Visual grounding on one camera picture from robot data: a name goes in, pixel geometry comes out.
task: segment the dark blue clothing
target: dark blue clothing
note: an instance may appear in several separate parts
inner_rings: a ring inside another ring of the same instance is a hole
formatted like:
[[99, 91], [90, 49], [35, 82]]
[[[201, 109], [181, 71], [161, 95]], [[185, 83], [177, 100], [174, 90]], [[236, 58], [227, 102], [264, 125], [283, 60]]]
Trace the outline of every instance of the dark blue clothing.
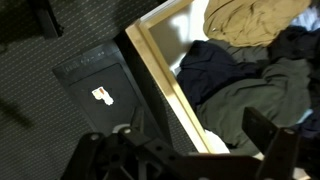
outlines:
[[257, 77], [254, 63], [237, 65], [225, 50], [204, 41], [193, 42], [180, 67], [177, 80], [193, 109], [220, 89], [245, 78]]

